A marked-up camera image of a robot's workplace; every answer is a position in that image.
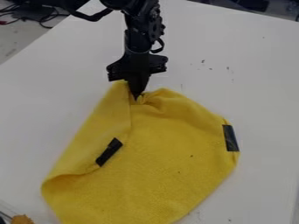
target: white table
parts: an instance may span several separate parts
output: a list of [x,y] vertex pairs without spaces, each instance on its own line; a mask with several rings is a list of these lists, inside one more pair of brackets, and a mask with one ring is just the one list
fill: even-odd
[[[183,0],[162,0],[168,87],[229,119],[235,173],[179,223],[290,223],[299,179],[299,24]],[[93,1],[84,11],[102,6]],[[0,199],[57,223],[39,187],[109,86],[122,56],[122,15],[70,17],[0,66]]]

